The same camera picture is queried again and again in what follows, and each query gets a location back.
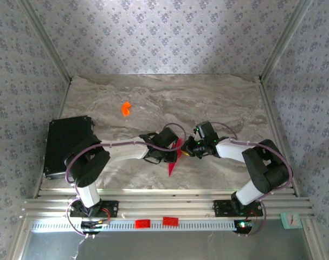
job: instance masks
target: metal frame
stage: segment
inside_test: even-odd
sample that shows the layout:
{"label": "metal frame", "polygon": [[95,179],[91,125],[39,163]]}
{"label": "metal frame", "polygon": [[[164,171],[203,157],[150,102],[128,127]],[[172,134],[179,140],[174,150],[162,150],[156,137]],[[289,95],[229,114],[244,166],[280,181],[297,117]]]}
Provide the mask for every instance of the metal frame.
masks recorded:
{"label": "metal frame", "polygon": [[[289,153],[284,148],[280,138],[264,87],[258,77],[255,77],[255,81],[259,85],[275,143],[280,152],[288,158]],[[10,247],[9,260],[21,259],[30,233],[32,230],[35,231],[39,224],[49,224],[51,228],[54,225],[55,231],[68,231],[65,209],[68,202],[75,197],[75,190],[72,188],[40,190],[42,178],[43,176],[37,182],[34,199],[28,199],[24,202],[22,220],[15,231],[17,239],[14,239]],[[210,225],[210,228],[215,228],[218,224],[221,225],[226,221],[243,219],[216,218],[212,209],[214,200],[230,199],[233,192],[234,190],[98,190],[102,199],[120,202],[119,214],[114,220],[120,223],[120,227],[122,227],[122,223],[129,224],[136,219],[146,218],[153,220],[154,223],[159,223],[163,216],[171,216],[178,217],[183,223],[189,222],[196,225],[204,223]],[[280,219],[280,213],[283,212],[299,213],[313,259],[329,259],[310,200],[306,197],[297,196],[299,196],[299,189],[294,179],[293,186],[290,185],[286,189],[266,197],[263,201],[267,208],[267,218]],[[81,218],[73,218],[72,222],[74,226],[78,227]]]}
{"label": "metal frame", "polygon": [[71,76],[69,74],[69,71],[67,70],[66,66],[64,65],[56,48],[54,47],[54,45],[50,39],[50,36],[48,35],[48,33],[45,30],[44,25],[42,24],[38,15],[36,14],[33,5],[31,4],[31,2],[29,0],[17,0],[17,2],[18,2],[18,5],[23,10],[25,16],[27,17],[29,23],[32,25],[39,40],[41,41],[44,48],[46,49],[49,57],[52,59],[53,64],[57,68],[62,79],[66,83],[70,83]]}
{"label": "metal frame", "polygon": [[[284,141],[279,133],[279,126],[274,118],[274,114],[272,111],[272,107],[270,106],[268,94],[265,91],[264,85],[260,81],[259,77],[256,76],[255,81],[259,85],[259,90],[261,93],[264,109],[266,111],[268,122],[272,130],[273,137],[275,139],[274,142],[279,148],[282,155],[285,158],[289,158],[290,152],[287,150]],[[295,176],[293,177],[292,184],[296,195],[300,197],[301,194],[300,194],[299,186],[295,180]],[[329,259],[328,252],[324,245],[322,234],[318,228],[316,219],[304,219],[302,221],[302,225],[313,259],[314,260]]]}
{"label": "metal frame", "polygon": [[272,50],[265,66],[262,69],[262,83],[266,83],[269,76],[275,69],[278,61],[280,60],[281,55],[285,51],[289,41],[294,35],[296,29],[298,28],[301,20],[304,18],[306,11],[311,6],[313,0],[299,0],[288,19],[288,22],[283,29],[274,49]]}
{"label": "metal frame", "polygon": [[[170,216],[178,217],[182,223],[195,225],[195,227],[188,226],[185,230],[223,230],[218,225],[226,224],[230,220],[244,219],[244,217],[215,217],[212,209],[213,201],[229,199],[232,190],[99,190],[99,193],[102,199],[119,201],[119,213],[115,219],[119,224],[129,224],[143,218],[159,224],[163,216]],[[54,225],[55,231],[69,231],[66,226],[65,209],[73,198],[75,198],[74,189],[62,188],[41,190],[38,198],[26,200],[25,208],[22,210],[23,220],[9,259],[21,259],[30,233],[37,229],[37,225],[43,225],[45,228],[45,225],[49,224],[51,227]],[[310,200],[296,197],[293,187],[269,195],[263,201],[267,208],[268,219],[280,219],[282,212],[297,212],[303,220],[314,218]],[[81,220],[81,218],[73,218],[72,222],[78,227]],[[197,229],[199,224],[205,227]],[[120,225],[120,228],[114,228],[114,231],[124,231],[124,226]]]}

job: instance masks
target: black mounting plate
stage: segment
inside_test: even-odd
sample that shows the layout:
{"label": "black mounting plate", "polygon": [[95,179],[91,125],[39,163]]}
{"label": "black mounting plate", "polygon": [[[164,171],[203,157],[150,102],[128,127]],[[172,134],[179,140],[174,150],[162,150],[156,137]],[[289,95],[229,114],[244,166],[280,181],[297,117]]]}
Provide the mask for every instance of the black mounting plate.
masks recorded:
{"label": "black mounting plate", "polygon": [[[73,217],[87,217],[86,214],[84,213],[83,209],[84,206],[80,200],[77,200],[72,204],[72,209],[70,210],[70,216]],[[117,217],[117,212],[119,210],[119,202],[117,200],[102,200],[101,209],[107,209],[110,213],[111,218],[116,218]],[[92,214],[90,216],[91,218],[107,218],[108,215],[107,213],[103,212],[102,210],[99,210],[98,212]]]}
{"label": "black mounting plate", "polygon": [[262,206],[259,202],[252,202],[251,204],[245,206],[239,212],[236,212],[232,205],[231,200],[214,200],[212,209],[215,211],[215,217],[252,217],[250,213],[254,211],[257,217],[263,216]]}

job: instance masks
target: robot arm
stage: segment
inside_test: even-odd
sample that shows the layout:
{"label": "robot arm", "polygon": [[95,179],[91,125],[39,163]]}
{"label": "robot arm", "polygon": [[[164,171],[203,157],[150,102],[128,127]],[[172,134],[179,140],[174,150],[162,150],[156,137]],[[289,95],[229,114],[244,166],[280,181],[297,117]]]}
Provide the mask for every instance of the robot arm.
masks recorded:
{"label": "robot arm", "polygon": [[[107,164],[127,159],[145,159],[152,163],[175,162],[177,151],[160,151],[140,143],[146,142],[149,145],[168,149],[177,140],[175,133],[166,127],[160,133],[143,134],[122,142],[101,141],[95,135],[91,135],[78,144],[65,158],[64,163],[67,168],[72,164],[69,173],[86,208],[86,215],[91,216],[93,212],[99,210],[101,199],[97,192],[96,180]],[[83,155],[72,163],[79,153]]]}
{"label": "robot arm", "polygon": [[[231,196],[235,211],[279,187],[289,179],[287,167],[275,154],[259,146],[241,146],[233,144],[227,137],[219,138],[210,122],[206,121],[196,126],[196,135],[200,140],[190,136],[182,147],[183,152],[191,157],[213,155],[218,158],[229,158],[246,164],[251,180]],[[260,142],[261,145],[279,152],[271,140]]]}

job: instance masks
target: red triangle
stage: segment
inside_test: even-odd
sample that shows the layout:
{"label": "red triangle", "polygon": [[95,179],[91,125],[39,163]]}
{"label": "red triangle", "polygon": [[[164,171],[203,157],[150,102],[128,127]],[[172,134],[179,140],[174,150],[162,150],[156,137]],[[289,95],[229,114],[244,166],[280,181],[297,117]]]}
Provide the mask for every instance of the red triangle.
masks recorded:
{"label": "red triangle", "polygon": [[[177,143],[176,144],[173,144],[172,148],[175,148],[177,146],[180,146],[182,143],[183,143],[182,142],[182,139],[179,138],[179,140],[177,140]],[[181,150],[177,150],[177,160],[176,160],[176,162],[172,162],[172,163],[170,163],[168,165],[169,177],[171,176],[171,173],[174,170],[174,167],[175,167],[177,161],[179,160],[179,158],[181,157],[181,155],[182,155],[182,151]]]}

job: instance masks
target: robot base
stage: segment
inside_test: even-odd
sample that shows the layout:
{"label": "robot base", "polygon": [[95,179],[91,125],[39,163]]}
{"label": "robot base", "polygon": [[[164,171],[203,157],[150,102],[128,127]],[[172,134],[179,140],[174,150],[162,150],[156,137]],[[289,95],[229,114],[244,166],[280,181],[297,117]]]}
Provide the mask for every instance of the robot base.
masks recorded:
{"label": "robot base", "polygon": [[101,200],[95,206],[87,209],[83,203],[78,200],[72,204],[70,217],[107,218],[107,213],[102,209],[107,209],[110,213],[110,217],[116,218],[119,209],[119,202],[117,200]]}
{"label": "robot base", "polygon": [[235,210],[231,200],[214,200],[212,209],[215,211],[215,217],[262,217],[263,211],[261,203],[252,202],[243,209]]}

